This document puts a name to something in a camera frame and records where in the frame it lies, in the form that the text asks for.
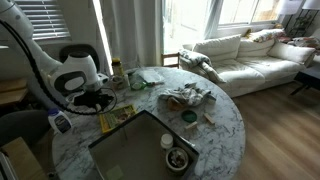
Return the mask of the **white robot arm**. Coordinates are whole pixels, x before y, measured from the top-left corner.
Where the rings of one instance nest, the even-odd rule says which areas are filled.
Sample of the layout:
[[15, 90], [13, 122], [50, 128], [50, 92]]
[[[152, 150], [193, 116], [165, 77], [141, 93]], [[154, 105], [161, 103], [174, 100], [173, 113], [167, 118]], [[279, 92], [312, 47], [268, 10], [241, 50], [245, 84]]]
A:
[[103, 92], [109, 77], [97, 71], [89, 53], [71, 52], [64, 62], [59, 62], [33, 40], [31, 21], [14, 0], [0, 0], [0, 12], [1, 35], [10, 48], [29, 61], [40, 88], [58, 107], [78, 114], [57, 100], [48, 85], [70, 97], [74, 106], [94, 108], [93, 113], [100, 113], [115, 100], [114, 96]]

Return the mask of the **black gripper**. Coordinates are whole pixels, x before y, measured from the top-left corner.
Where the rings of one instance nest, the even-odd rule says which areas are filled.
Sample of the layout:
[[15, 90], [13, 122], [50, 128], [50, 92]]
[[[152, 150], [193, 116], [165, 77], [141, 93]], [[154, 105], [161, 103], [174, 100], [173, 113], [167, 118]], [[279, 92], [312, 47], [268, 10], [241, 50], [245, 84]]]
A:
[[74, 98], [75, 106], [87, 106], [90, 108], [95, 108], [99, 105], [101, 108], [107, 107], [112, 101], [114, 97], [103, 93], [101, 90], [96, 92], [85, 92], [83, 95], [77, 96]]

